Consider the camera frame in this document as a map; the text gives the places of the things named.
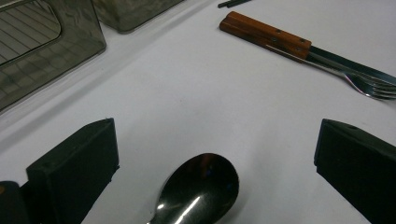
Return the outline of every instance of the translucent container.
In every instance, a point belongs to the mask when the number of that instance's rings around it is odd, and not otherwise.
[[[183,0],[93,0],[99,21],[129,33]]]
[[[0,110],[105,48],[91,0],[1,0]]]

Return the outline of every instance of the knife handle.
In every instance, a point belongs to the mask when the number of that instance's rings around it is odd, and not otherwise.
[[[292,35],[237,12],[230,12],[219,25],[220,30],[285,57],[302,62],[306,59],[311,41]]]

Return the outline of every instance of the chopsticks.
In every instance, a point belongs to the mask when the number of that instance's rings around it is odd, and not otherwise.
[[[236,7],[238,5],[246,3],[248,1],[250,1],[250,0],[230,0],[230,1],[218,4],[218,7]]]

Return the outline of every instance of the white table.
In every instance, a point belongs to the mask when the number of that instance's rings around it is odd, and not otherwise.
[[[114,118],[120,169],[84,224],[147,223],[166,178],[204,152],[240,177],[219,223],[368,223],[313,163],[322,119],[396,146],[396,102],[219,29],[235,10],[313,45],[396,74],[396,1],[186,0],[129,35],[103,26],[106,51],[0,115],[0,179],[80,127]]]

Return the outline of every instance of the spoon bowl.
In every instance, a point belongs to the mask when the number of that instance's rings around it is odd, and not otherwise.
[[[167,180],[148,224],[210,224],[233,206],[239,178],[220,155],[205,153],[184,162]]]

